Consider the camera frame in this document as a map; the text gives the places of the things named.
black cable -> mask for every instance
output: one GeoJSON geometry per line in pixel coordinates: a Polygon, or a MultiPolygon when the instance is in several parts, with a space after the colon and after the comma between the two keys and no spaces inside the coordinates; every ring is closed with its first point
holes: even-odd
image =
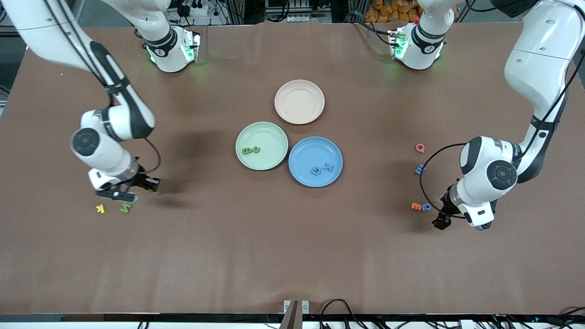
{"type": "Polygon", "coordinates": [[[144,320],[141,320],[140,323],[138,324],[138,328],[137,329],[148,329],[148,327],[150,327],[150,321],[146,320],[146,326],[144,328],[142,328],[142,324],[144,323],[144,320]]]}
{"type": "Polygon", "coordinates": [[[439,329],[439,324],[438,323],[433,323],[433,322],[429,322],[429,321],[425,321],[426,324],[428,324],[429,326],[431,326],[434,329],[439,329]]]}
{"type": "Polygon", "coordinates": [[[2,23],[2,21],[6,18],[7,15],[8,13],[6,12],[6,9],[4,9],[2,4],[0,4],[0,23],[2,23]]]}
{"type": "Polygon", "coordinates": [[[443,321],[443,324],[440,324],[437,321],[435,321],[435,325],[437,325],[438,327],[441,327],[441,328],[447,328],[447,329],[452,328],[452,327],[448,326],[447,323],[444,321],[443,321]]]}
{"type": "MultiPolygon", "coordinates": [[[[53,12],[53,8],[51,8],[51,6],[49,5],[48,0],[44,0],[44,4],[47,6],[47,9],[49,10],[51,17],[53,18],[53,20],[55,21],[55,23],[57,24],[57,26],[59,27],[59,29],[61,30],[61,33],[63,33],[63,35],[67,38],[67,41],[69,42],[69,45],[71,46],[71,48],[73,48],[73,50],[77,53],[77,56],[79,56],[79,58],[81,59],[81,61],[83,61],[83,63],[85,64],[85,66],[87,66],[87,68],[90,70],[90,72],[94,75],[94,77],[99,81],[99,83],[101,83],[104,87],[106,86],[106,83],[103,79],[103,77],[98,76],[99,72],[94,71],[95,66],[92,68],[89,63],[85,60],[85,58],[81,55],[80,51],[77,49],[77,47],[75,47],[75,45],[73,44],[73,41],[71,41],[71,39],[69,39],[69,36],[67,35],[67,33],[65,32],[65,29],[63,29],[63,26],[61,25],[61,22],[59,22],[57,20],[57,15],[55,15],[55,12],[53,12]]],[[[75,27],[73,26],[73,24],[71,24],[72,30],[75,32],[75,27]]],[[[87,49],[85,47],[83,47],[83,42],[81,41],[81,38],[79,37],[79,35],[77,34],[77,32],[75,32],[75,34],[78,37],[78,41],[79,43],[81,43],[82,48],[85,50],[86,55],[89,59],[91,59],[90,54],[88,53],[87,49]]]]}
{"type": "MultiPolygon", "coordinates": [[[[577,10],[579,12],[579,14],[581,14],[581,16],[583,17],[583,19],[585,20],[585,13],[583,13],[583,11],[581,10],[581,8],[579,8],[577,6],[574,6],[574,8],[575,8],[575,10],[577,10]]],[[[583,59],[585,59],[585,52],[583,52],[583,54],[581,55],[581,59],[579,60],[579,63],[575,67],[575,71],[573,72],[573,74],[569,78],[569,82],[567,82],[567,84],[563,88],[563,91],[560,92],[559,96],[556,98],[555,102],[552,104],[552,106],[550,107],[550,109],[548,110],[548,112],[545,114],[545,116],[541,119],[541,121],[544,121],[544,120],[546,120],[548,118],[548,116],[555,109],[555,106],[559,103],[560,99],[567,92],[567,89],[569,88],[569,86],[573,82],[573,79],[575,79],[575,76],[577,76],[577,73],[579,72],[579,68],[581,67],[581,64],[583,64],[583,59]]],[[[530,146],[532,146],[532,142],[534,142],[534,140],[536,139],[536,136],[537,135],[538,135],[538,129],[535,129],[534,130],[534,134],[532,135],[532,138],[530,139],[530,142],[528,142],[528,145],[526,146],[526,149],[524,149],[524,152],[522,152],[520,154],[520,158],[522,158],[522,157],[524,157],[526,155],[526,153],[530,149],[530,146]]]]}
{"type": "Polygon", "coordinates": [[[498,319],[495,318],[495,315],[492,314],[491,318],[494,319],[495,326],[498,327],[498,329],[505,329],[504,326],[500,323],[500,321],[498,321],[498,319]]]}
{"type": "Polygon", "coordinates": [[[574,310],[571,310],[571,311],[568,311],[568,312],[565,312],[565,313],[559,314],[559,315],[561,315],[561,316],[568,316],[568,315],[571,315],[571,314],[574,314],[576,312],[583,311],[583,310],[585,310],[585,306],[577,307],[574,310]]]}
{"type": "Polygon", "coordinates": [[[378,39],[380,39],[380,41],[382,41],[383,43],[385,43],[385,44],[387,44],[389,46],[395,46],[395,47],[398,47],[399,46],[398,43],[391,43],[391,42],[388,42],[388,41],[382,39],[382,37],[380,36],[380,33],[378,33],[379,31],[376,30],[376,28],[374,27],[374,23],[370,23],[370,26],[371,26],[372,29],[374,29],[374,34],[378,37],[378,39]]]}
{"type": "Polygon", "coordinates": [[[290,2],[288,0],[283,0],[283,11],[282,11],[282,13],[280,13],[280,16],[277,19],[271,19],[271,18],[266,17],[266,20],[269,20],[270,22],[274,22],[274,23],[282,22],[288,16],[289,10],[290,10],[290,2]]]}
{"type": "Polygon", "coordinates": [[[233,11],[233,10],[229,9],[229,8],[228,8],[228,6],[227,6],[225,3],[223,3],[223,2],[220,2],[220,4],[221,4],[221,5],[223,5],[223,7],[225,7],[225,9],[227,9],[227,10],[228,10],[228,12],[230,12],[230,13],[233,13],[233,14],[235,14],[236,16],[240,17],[240,18],[242,19],[242,21],[246,20],[246,19],[244,18],[244,16],[242,16],[242,15],[238,14],[237,12],[235,12],[235,11],[233,11]]]}
{"type": "Polygon", "coordinates": [[[141,172],[141,174],[150,174],[151,172],[153,172],[153,171],[157,170],[157,169],[160,167],[160,163],[161,163],[162,161],[161,161],[160,152],[159,152],[159,150],[156,148],[156,146],[155,146],[154,144],[152,144],[152,142],[151,142],[151,141],[150,141],[148,138],[146,138],[146,137],[145,137],[145,138],[144,138],[144,140],[145,140],[145,141],[146,141],[148,144],[150,144],[150,147],[151,147],[151,148],[154,150],[154,152],[156,153],[156,159],[157,159],[157,160],[156,160],[156,166],[155,166],[154,168],[150,169],[150,170],[147,170],[147,171],[145,171],[145,172],[141,172]]]}
{"type": "Polygon", "coordinates": [[[414,319],[408,320],[406,322],[403,322],[403,323],[399,324],[398,327],[396,327],[394,329],[400,329],[400,328],[404,327],[407,323],[410,323],[410,322],[413,322],[413,321],[414,321],[414,319]]]}
{"type": "MultiPolygon", "coordinates": [[[[428,160],[425,162],[425,164],[423,164],[423,165],[422,165],[422,166],[423,166],[423,168],[426,168],[426,164],[427,164],[427,163],[429,163],[429,162],[430,162],[430,161],[431,161],[431,160],[432,160],[432,159],[433,159],[433,158],[434,158],[434,157],[435,157],[437,154],[441,153],[443,150],[445,150],[445,149],[448,149],[448,148],[454,148],[455,146],[463,146],[463,145],[465,145],[465,144],[466,144],[466,143],[457,143],[457,144],[451,144],[451,145],[447,145],[447,146],[445,146],[445,147],[444,147],[444,148],[442,148],[442,149],[439,149],[437,152],[435,152],[433,155],[431,155],[431,157],[430,157],[430,158],[429,158],[429,159],[428,159],[428,160]]],[[[460,218],[460,219],[463,219],[463,220],[464,220],[464,219],[465,219],[465,217],[463,217],[463,216],[457,216],[457,215],[453,215],[453,214],[447,214],[447,213],[445,213],[445,212],[441,211],[441,209],[437,208],[437,206],[435,206],[435,205],[434,205],[434,203],[433,203],[433,202],[431,202],[431,199],[429,199],[429,197],[426,195],[425,188],[422,186],[422,173],[423,173],[423,172],[424,172],[424,171],[421,171],[421,174],[418,176],[418,182],[419,182],[419,183],[420,183],[420,185],[421,185],[421,191],[422,191],[422,195],[423,195],[423,196],[425,196],[425,199],[426,199],[426,201],[427,201],[427,202],[428,202],[428,203],[429,203],[429,204],[430,204],[430,205],[431,205],[431,206],[432,206],[434,209],[436,209],[437,211],[439,211],[439,213],[441,213],[441,214],[443,214],[443,215],[445,215],[445,216],[449,216],[449,217],[453,217],[453,218],[460,218]]]]}
{"type": "Polygon", "coordinates": [[[534,329],[534,328],[532,328],[531,326],[527,325],[525,322],[520,322],[520,321],[519,321],[519,323],[520,323],[521,325],[523,325],[524,327],[526,327],[527,329],[534,329]]]}
{"type": "Polygon", "coordinates": [[[491,12],[494,11],[498,8],[493,7],[493,8],[487,8],[487,9],[475,9],[472,7],[472,5],[469,3],[469,0],[465,0],[465,4],[467,5],[467,7],[469,8],[469,10],[471,10],[472,12],[491,12]]]}
{"type": "MultiPolygon", "coordinates": [[[[219,6],[219,5],[218,5],[218,2],[219,2],[219,0],[215,0],[215,11],[217,11],[217,10],[218,10],[218,6],[219,6]]],[[[224,22],[223,22],[223,19],[221,18],[221,16],[219,17],[219,20],[221,20],[221,23],[222,23],[222,24],[224,24],[224,25],[229,25],[229,22],[228,22],[228,17],[227,17],[227,16],[225,15],[225,13],[223,12],[223,7],[222,7],[222,6],[219,6],[219,9],[221,10],[221,14],[223,15],[223,17],[225,18],[225,20],[226,20],[226,21],[225,21],[225,23],[224,23],[224,22]]]]}
{"type": "Polygon", "coordinates": [[[388,32],[384,32],[384,31],[380,31],[380,30],[377,30],[377,29],[374,27],[374,25],[373,25],[372,23],[370,23],[370,24],[371,24],[371,26],[368,26],[368,25],[366,25],[366,24],[364,24],[364,23],[362,23],[362,22],[358,22],[358,21],[356,21],[356,20],[352,20],[352,21],[350,21],[350,23],[352,23],[352,24],[354,24],[354,23],[355,23],[355,24],[362,25],[362,26],[363,26],[363,27],[365,27],[366,29],[368,29],[368,30],[370,30],[370,31],[374,32],[374,34],[376,34],[376,36],[378,37],[378,39],[380,39],[380,41],[382,41],[383,43],[385,43],[385,44],[387,44],[387,45],[389,45],[389,46],[395,46],[395,47],[398,47],[398,46],[399,46],[399,44],[398,44],[398,43],[391,43],[391,42],[388,42],[388,41],[384,40],[384,39],[383,39],[383,38],[382,38],[380,35],[390,35],[390,33],[388,33],[388,32]]]}
{"type": "Polygon", "coordinates": [[[363,328],[363,329],[369,329],[369,328],[368,328],[368,327],[367,327],[367,326],[366,326],[366,325],[365,325],[363,322],[361,322],[361,321],[358,321],[358,320],[356,319],[356,316],[355,316],[355,315],[353,315],[352,309],[350,309],[350,308],[349,308],[349,305],[347,304],[347,302],[346,302],[344,299],[341,299],[341,298],[335,298],[335,299],[332,299],[332,300],[328,301],[328,302],[327,302],[327,304],[325,304],[325,306],[323,306],[323,309],[321,310],[321,316],[320,316],[320,318],[319,318],[319,329],[323,329],[323,328],[325,328],[325,327],[323,326],[323,314],[324,314],[325,310],[327,309],[327,307],[328,307],[329,305],[333,304],[333,303],[334,303],[334,302],[336,302],[336,301],[340,301],[340,302],[342,302],[342,303],[345,305],[345,308],[347,309],[347,312],[348,312],[348,313],[349,313],[349,315],[352,317],[353,321],[354,321],[355,323],[357,323],[357,325],[359,325],[359,326],[360,326],[361,328],[363,328]]]}
{"type": "MultiPolygon", "coordinates": [[[[475,2],[476,2],[476,0],[473,0],[473,2],[472,2],[472,4],[471,4],[471,6],[475,5],[475,2]]],[[[470,12],[470,10],[469,10],[469,7],[467,7],[467,11],[466,11],[466,12],[463,14],[463,16],[461,16],[461,17],[459,18],[459,22],[460,22],[460,23],[461,23],[461,22],[463,22],[463,19],[465,18],[465,16],[467,16],[467,13],[469,13],[469,12],[470,12]]]]}
{"type": "Polygon", "coordinates": [[[375,32],[376,34],[380,34],[380,35],[390,35],[391,34],[390,32],[377,30],[374,26],[370,27],[370,25],[359,22],[358,20],[351,20],[351,21],[349,21],[349,23],[362,25],[364,28],[366,28],[372,32],[375,32]]]}

brown table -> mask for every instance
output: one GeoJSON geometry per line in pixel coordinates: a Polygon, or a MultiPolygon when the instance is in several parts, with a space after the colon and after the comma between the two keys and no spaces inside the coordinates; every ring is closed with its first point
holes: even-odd
{"type": "MultiPolygon", "coordinates": [[[[439,231],[434,211],[410,209],[423,202],[413,170],[435,150],[476,135],[524,137],[532,108],[503,75],[521,28],[456,24],[442,58],[412,71],[358,26],[213,27],[205,64],[175,74],[148,61],[132,30],[90,30],[157,118],[161,190],[139,191],[129,214],[94,195],[68,145],[81,114],[106,104],[99,84],[28,52],[0,121],[0,311],[270,313],[308,299],[317,312],[335,297],[360,313],[584,304],[579,83],[542,173],[501,199],[490,230],[457,220],[439,231]],[[299,78],[326,99],[304,126],[282,121],[273,105],[278,88],[299,78]],[[286,162],[245,168],[233,146],[256,121],[279,124],[290,146],[314,135],[337,143],[339,180],[310,189],[286,162]]],[[[154,165],[144,141],[123,145],[154,165]]],[[[433,200],[461,176],[458,155],[450,149],[429,165],[433,200]]]]}

